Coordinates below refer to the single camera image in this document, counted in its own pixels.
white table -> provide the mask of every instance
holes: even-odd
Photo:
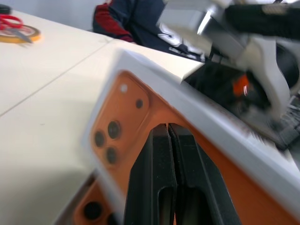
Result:
[[[0,224],[49,225],[92,171],[81,135],[119,48],[182,78],[198,62],[16,13],[41,30],[0,44]]]

scissors handle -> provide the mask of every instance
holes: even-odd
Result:
[[[20,29],[23,26],[23,21],[12,15],[0,14],[0,30],[4,30],[7,26],[10,28]]]

tape roll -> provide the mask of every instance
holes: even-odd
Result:
[[[29,37],[32,41],[37,41],[41,38],[41,32],[31,26],[24,25],[21,29],[18,29],[22,34]],[[26,41],[20,39],[15,34],[7,31],[7,30],[0,30],[0,42],[4,43],[26,43]]]

dark jacket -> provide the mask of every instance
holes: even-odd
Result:
[[[157,26],[164,7],[162,0],[112,0],[96,6],[93,31],[204,62],[201,50],[182,40],[166,26]]]

